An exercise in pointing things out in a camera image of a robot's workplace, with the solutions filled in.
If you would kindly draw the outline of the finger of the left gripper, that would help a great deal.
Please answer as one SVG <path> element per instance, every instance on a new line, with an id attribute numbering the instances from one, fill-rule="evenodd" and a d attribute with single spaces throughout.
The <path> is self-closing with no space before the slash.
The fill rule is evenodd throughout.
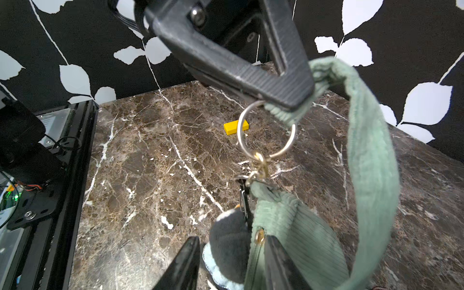
<path id="1" fill-rule="evenodd" d="M 267 72 L 231 53 L 193 29 L 187 19 L 174 20 L 174 9 L 157 9 L 148 17 L 154 32 L 178 50 L 173 55 L 202 83 L 294 111 L 314 92 L 315 82 L 287 1 L 259 1 L 267 31 L 275 43 L 276 72 Z"/>

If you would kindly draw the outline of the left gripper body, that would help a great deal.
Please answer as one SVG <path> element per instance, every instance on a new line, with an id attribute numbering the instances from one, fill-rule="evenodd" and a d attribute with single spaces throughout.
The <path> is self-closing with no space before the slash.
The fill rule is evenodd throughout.
<path id="1" fill-rule="evenodd" d="M 179 7 L 175 21 L 187 19 L 200 35 L 253 65 L 274 59 L 275 43 L 259 1 L 130 1 L 128 8 L 123 8 L 120 1 L 109 1 L 108 7 L 143 39 L 158 39 L 176 56 L 178 50 L 154 32 L 148 19 L 157 9 Z"/>

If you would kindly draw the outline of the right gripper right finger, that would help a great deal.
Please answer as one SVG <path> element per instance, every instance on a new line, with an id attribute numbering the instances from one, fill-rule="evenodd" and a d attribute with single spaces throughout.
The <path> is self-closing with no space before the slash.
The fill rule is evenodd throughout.
<path id="1" fill-rule="evenodd" d="M 268 290 L 311 290 L 283 245 L 275 236 L 265 238 L 265 281 Z"/>

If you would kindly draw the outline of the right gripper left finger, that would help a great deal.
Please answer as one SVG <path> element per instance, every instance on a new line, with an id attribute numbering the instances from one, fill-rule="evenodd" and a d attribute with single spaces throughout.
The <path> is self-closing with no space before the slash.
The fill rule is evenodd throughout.
<path id="1" fill-rule="evenodd" d="M 201 243 L 189 237 L 165 270 L 153 290 L 196 290 L 201 259 Z"/>

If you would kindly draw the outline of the penguin plush keychain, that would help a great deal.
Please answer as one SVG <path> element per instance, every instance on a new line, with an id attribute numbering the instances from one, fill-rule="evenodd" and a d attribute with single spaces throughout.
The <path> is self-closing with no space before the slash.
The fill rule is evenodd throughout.
<path id="1" fill-rule="evenodd" d="M 214 220 L 201 262 L 212 290 L 244 289 L 250 245 L 251 230 L 238 205 Z"/>

